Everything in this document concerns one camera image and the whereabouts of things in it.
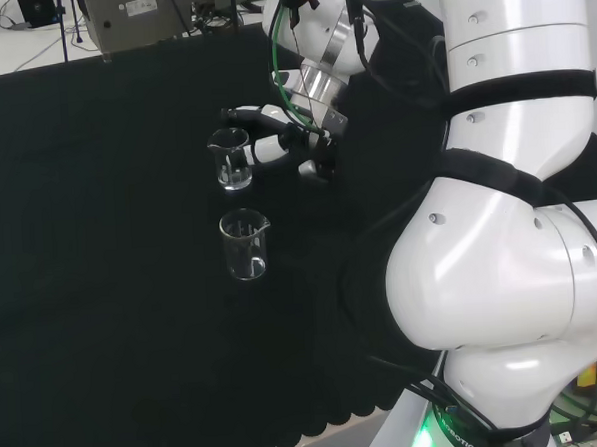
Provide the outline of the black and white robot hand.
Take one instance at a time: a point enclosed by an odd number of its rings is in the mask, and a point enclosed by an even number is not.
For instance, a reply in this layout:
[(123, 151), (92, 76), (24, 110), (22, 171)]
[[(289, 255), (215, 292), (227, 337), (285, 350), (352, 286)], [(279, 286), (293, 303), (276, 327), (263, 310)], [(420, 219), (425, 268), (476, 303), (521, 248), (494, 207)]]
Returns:
[(330, 182), (337, 171), (338, 141), (347, 131), (347, 117), (329, 109), (320, 123), (323, 133), (313, 133), (289, 118), (275, 105), (224, 108), (222, 122), (250, 134), (243, 149), (249, 166), (267, 169), (294, 164), (304, 178)]

